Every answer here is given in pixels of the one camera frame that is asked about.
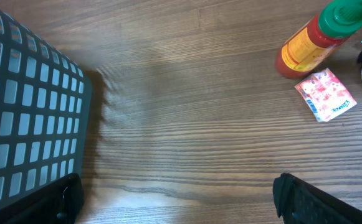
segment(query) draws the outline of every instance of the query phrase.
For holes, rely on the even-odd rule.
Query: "sauce packet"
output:
[[[295,86],[318,122],[327,122],[356,105],[345,86],[329,68],[311,74]]]

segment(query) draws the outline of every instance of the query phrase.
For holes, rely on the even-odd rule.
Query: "black plastic basket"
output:
[[[0,10],[0,209],[81,173],[91,93],[75,62]]]

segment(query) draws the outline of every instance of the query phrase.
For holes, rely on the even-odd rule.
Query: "green cap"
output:
[[[362,0],[334,0],[322,11],[320,30],[332,38],[345,38],[362,27]]]

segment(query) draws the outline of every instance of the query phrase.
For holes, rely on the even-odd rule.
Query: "sriracha bottle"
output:
[[[362,0],[334,0],[279,50],[275,66],[286,78],[302,78],[362,27]]]

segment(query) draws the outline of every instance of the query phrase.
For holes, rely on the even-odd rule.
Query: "wood grain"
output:
[[[283,172],[362,209],[362,29],[330,67],[358,105],[315,121],[274,58],[329,1],[0,0],[94,93],[79,223],[282,223]]]

